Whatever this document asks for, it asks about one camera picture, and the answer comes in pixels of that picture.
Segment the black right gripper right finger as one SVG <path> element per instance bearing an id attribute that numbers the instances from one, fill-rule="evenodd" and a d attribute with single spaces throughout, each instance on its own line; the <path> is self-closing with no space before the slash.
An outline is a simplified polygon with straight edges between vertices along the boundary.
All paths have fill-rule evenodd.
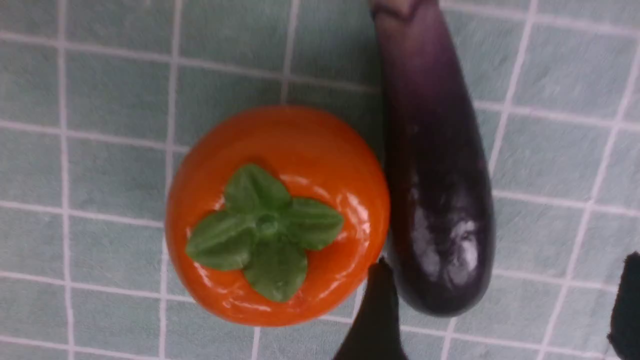
<path id="1" fill-rule="evenodd" d="M 640 358 L 640 254 L 634 251 L 624 260 L 615 303 L 606 336 L 621 360 Z"/>

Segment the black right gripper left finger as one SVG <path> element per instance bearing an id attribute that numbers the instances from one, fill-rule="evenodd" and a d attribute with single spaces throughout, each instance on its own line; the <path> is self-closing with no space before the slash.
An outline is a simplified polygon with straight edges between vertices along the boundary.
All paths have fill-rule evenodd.
<path id="1" fill-rule="evenodd" d="M 335 360 L 406 360 L 393 270 L 381 257 L 368 269 L 359 310 Z"/>

